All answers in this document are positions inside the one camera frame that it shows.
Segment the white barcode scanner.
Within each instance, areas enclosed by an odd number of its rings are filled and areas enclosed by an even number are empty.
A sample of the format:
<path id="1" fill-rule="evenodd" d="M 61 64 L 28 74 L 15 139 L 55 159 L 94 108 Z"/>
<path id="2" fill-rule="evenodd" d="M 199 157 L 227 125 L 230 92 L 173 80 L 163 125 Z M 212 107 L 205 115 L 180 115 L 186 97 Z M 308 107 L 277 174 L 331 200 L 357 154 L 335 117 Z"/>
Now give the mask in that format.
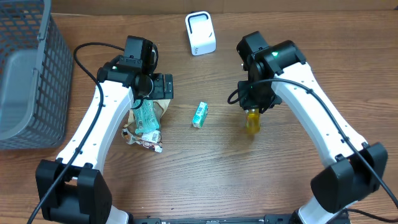
<path id="1" fill-rule="evenodd" d="M 208 12 L 198 11 L 188 14 L 185 25 L 193 56 L 209 54 L 216 50 L 215 32 Z"/>

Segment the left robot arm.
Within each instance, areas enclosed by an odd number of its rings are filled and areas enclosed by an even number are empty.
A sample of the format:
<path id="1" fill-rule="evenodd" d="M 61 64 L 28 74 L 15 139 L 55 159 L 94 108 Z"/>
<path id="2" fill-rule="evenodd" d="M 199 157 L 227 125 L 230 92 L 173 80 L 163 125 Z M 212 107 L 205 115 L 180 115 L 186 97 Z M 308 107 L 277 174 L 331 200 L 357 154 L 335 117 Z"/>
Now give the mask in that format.
<path id="1" fill-rule="evenodd" d="M 30 215 L 58 223 L 134 223 L 131 213 L 117 209 L 103 177 L 111 141 L 129 110 L 146 100 L 174 97 L 171 74 L 155 73 L 157 46 L 128 36 L 123 54 L 115 56 L 89 77 L 95 94 L 72 140 L 54 161 L 41 160 L 35 179 L 39 203 Z"/>

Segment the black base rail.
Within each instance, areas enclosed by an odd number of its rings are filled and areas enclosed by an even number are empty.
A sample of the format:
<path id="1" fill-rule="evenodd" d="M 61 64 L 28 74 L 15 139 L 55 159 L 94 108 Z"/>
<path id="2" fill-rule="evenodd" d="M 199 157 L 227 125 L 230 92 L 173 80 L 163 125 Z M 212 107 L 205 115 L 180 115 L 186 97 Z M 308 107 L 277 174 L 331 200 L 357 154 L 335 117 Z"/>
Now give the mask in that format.
<path id="1" fill-rule="evenodd" d="M 161 220 L 160 218 L 134 218 L 133 224 L 293 224 L 300 223 L 299 216 L 293 214 L 265 215 L 264 217 L 239 218 L 181 218 Z"/>

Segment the green Kleenex tissue pack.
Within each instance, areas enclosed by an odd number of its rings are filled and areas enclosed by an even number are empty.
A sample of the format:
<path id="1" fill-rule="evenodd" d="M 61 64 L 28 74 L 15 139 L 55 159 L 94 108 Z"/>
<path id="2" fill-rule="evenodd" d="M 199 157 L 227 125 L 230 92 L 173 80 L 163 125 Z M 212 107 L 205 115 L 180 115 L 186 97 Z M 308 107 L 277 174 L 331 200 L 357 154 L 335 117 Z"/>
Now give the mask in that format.
<path id="1" fill-rule="evenodd" d="M 205 122 L 205 119 L 208 114 L 208 104 L 206 102 L 200 102 L 197 110 L 193 116 L 192 119 L 192 124 L 196 128 L 202 128 L 203 123 Z"/>

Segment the dark grey plastic basket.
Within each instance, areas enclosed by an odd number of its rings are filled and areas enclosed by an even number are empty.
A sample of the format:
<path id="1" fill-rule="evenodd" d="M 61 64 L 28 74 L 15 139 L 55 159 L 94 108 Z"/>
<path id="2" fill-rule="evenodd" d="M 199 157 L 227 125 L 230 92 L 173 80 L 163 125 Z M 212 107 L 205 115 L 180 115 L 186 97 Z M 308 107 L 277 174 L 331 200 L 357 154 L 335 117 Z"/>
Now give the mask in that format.
<path id="1" fill-rule="evenodd" d="M 73 57 L 51 1 L 1 1 L 1 149 L 59 146 Z"/>

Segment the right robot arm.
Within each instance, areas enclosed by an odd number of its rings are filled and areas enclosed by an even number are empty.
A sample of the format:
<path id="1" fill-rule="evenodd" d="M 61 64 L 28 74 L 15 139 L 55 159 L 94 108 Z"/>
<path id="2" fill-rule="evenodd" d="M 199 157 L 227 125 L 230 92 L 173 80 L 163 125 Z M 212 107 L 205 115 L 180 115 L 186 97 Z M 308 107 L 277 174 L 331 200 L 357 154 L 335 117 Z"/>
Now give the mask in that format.
<path id="1" fill-rule="evenodd" d="M 377 191 L 387 163 L 382 144 L 368 144 L 340 115 L 317 83 L 312 68 L 290 40 L 269 45 L 259 32 L 245 35 L 236 47 L 248 79 L 229 96 L 246 111 L 264 113 L 286 103 L 313 141 L 324 169 L 310 183 L 312 198 L 275 223 L 348 221 L 349 207 Z"/>

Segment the brown patterned snack bag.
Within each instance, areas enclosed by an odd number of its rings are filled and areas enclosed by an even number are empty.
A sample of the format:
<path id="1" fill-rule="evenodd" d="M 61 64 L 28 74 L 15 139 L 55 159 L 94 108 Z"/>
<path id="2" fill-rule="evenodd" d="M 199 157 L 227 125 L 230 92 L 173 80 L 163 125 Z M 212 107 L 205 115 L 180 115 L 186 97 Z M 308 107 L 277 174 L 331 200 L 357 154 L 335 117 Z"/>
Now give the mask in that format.
<path id="1" fill-rule="evenodd" d="M 154 102 L 154 108 L 156 117 L 159 121 L 160 128 L 149 133 L 136 134 L 136 121 L 133 113 L 133 109 L 129 110 L 129 116 L 127 123 L 122 128 L 122 137 L 128 144 L 138 144 L 144 148 L 150 149 L 154 152 L 162 152 L 162 135 L 161 135 L 161 123 L 160 119 L 167 111 L 170 100 L 152 100 Z"/>

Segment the mint green wipes pack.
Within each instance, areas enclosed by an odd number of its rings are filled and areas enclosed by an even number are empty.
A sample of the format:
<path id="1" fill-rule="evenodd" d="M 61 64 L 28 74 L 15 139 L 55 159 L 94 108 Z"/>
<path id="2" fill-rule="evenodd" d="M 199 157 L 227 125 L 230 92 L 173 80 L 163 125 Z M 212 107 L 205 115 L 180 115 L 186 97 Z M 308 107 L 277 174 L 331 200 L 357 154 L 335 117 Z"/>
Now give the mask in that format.
<path id="1" fill-rule="evenodd" d="M 133 104 L 136 134 L 149 133 L 160 128 L 152 100 L 136 100 Z"/>

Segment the clear plastic bottle grey cap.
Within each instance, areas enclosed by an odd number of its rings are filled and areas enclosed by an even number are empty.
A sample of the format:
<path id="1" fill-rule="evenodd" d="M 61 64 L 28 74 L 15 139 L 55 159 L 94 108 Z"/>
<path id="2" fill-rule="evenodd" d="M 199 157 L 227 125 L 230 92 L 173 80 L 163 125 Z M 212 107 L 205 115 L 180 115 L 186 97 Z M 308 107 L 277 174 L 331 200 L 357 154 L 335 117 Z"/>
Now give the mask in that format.
<path id="1" fill-rule="evenodd" d="M 246 110 L 246 131 L 249 134 L 256 134 L 260 131 L 260 116 L 258 109 Z"/>

